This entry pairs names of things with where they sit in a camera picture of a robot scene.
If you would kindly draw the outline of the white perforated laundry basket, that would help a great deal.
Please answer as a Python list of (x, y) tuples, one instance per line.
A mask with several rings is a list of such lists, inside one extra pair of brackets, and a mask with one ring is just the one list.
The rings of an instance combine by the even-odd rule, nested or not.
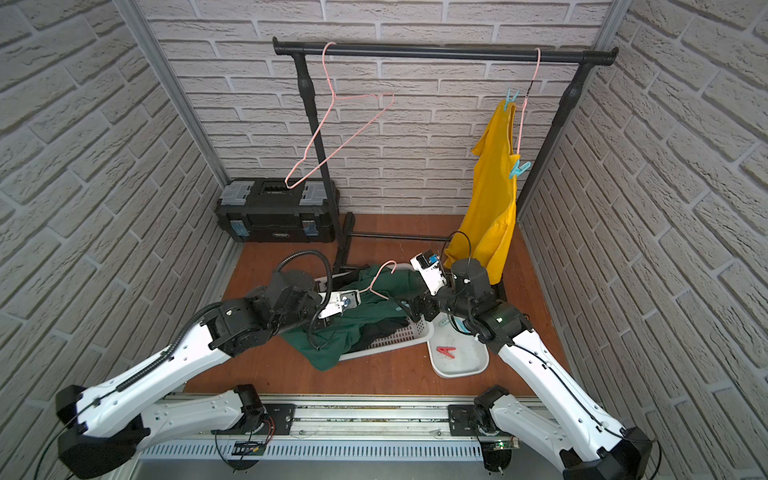
[[(379, 266), (383, 268), (387, 266), (404, 267), (406, 269), (415, 271), (412, 268), (412, 266), (408, 263), (397, 264), (392, 260), (389, 260)], [(319, 278), (317, 280), (317, 283), (320, 287), (320, 293), (326, 292), (326, 280), (327, 278), (325, 277)], [(332, 317), (329, 317), (326, 319), (319, 318), (313, 327), (309, 327), (307, 329), (307, 337), (313, 348), (315, 349), (320, 348), (320, 346), (316, 344), (315, 341), (313, 340), (313, 331), (316, 329), (327, 328), (330, 324), (330, 319)], [(379, 353), (394, 351), (401, 348), (407, 348), (407, 347), (415, 346), (421, 343), (426, 343), (431, 338), (433, 332), (434, 332), (434, 329), (430, 322), (425, 322), (424, 320), (413, 322), (412, 320), (410, 320), (410, 324), (407, 327), (398, 330), (397, 332), (395, 332), (394, 334), (388, 337), (376, 340), (369, 348), (365, 350), (342, 355), (340, 357), (339, 362), (361, 358), (365, 356), (370, 356), (370, 355), (375, 355)]]

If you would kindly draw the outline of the green t-shirt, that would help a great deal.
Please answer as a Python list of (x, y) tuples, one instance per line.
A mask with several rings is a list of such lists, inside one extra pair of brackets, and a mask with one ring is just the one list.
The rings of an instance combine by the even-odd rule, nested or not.
[(426, 291), (419, 273), (404, 267), (383, 268), (374, 264), (357, 272), (361, 273), (361, 278), (349, 287), (366, 288), (370, 283), (371, 291), (362, 294), (362, 303), (358, 307), (333, 316), (327, 328), (313, 331), (313, 340), (320, 346), (319, 349), (311, 346), (305, 327), (282, 335), (319, 371), (335, 367), (340, 357), (349, 353), (352, 345), (359, 340), (363, 325), (389, 317), (406, 317), (410, 321), (403, 310), (403, 297)]

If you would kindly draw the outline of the red clothespin green shirt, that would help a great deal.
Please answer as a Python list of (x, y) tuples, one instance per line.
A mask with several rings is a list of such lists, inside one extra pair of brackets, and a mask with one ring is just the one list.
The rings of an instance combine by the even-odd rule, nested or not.
[(436, 351), (437, 351), (439, 354), (441, 354), (441, 355), (443, 355), (443, 356), (445, 356), (445, 357), (447, 357), (447, 358), (449, 358), (449, 359), (455, 359), (455, 358), (456, 358), (456, 356), (454, 355), (454, 352), (456, 351), (456, 348), (455, 348), (455, 347), (449, 347), (449, 346), (438, 346), (438, 347), (436, 348)]

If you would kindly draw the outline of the black t-shirt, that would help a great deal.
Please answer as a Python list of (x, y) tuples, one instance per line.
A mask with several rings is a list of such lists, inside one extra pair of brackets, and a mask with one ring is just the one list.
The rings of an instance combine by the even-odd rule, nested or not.
[(376, 323), (365, 324), (360, 329), (359, 340), (352, 345), (349, 353), (365, 350), (376, 340), (388, 337), (409, 324), (410, 321), (406, 317), (389, 317)]

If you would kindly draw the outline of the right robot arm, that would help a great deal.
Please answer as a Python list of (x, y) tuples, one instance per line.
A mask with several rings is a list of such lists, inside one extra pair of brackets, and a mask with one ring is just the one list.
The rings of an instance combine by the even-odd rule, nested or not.
[(498, 296), (478, 260), (461, 259), (444, 269), (438, 256), (426, 251), (410, 264), (425, 285), (417, 312), (427, 320), (438, 313), (458, 320), (527, 383), (552, 415), (545, 418), (495, 386), (474, 400), (480, 429), (519, 438), (566, 479), (644, 477), (653, 440), (638, 427), (624, 427), (588, 395), (554, 358), (528, 316)]

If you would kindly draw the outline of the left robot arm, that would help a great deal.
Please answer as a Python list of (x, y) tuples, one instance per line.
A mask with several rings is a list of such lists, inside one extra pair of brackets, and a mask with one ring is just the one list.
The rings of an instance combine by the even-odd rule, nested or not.
[(198, 374), (281, 333), (312, 330), (360, 305), (360, 291), (334, 290), (332, 276), (320, 287), (308, 273), (288, 270), (289, 262), (284, 259), (269, 284), (247, 296), (202, 307), (168, 346), (130, 370), (89, 388), (60, 390), (56, 409), (63, 429), (53, 441), (59, 461), (77, 478), (91, 479), (143, 449), (198, 431), (272, 436), (274, 423), (251, 385), (174, 405), (162, 400)]

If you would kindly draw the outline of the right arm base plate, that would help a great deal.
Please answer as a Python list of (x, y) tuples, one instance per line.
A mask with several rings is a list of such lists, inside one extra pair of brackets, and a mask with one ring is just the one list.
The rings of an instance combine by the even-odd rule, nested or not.
[(488, 410), (475, 405), (447, 407), (450, 433), (454, 437), (494, 437), (499, 434)]

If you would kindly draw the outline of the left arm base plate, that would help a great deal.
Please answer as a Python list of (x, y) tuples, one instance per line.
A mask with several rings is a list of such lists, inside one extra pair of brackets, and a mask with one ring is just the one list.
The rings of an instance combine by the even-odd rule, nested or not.
[(241, 418), (230, 428), (213, 430), (220, 435), (288, 435), (293, 423), (296, 405), (289, 403), (268, 403), (245, 406)]

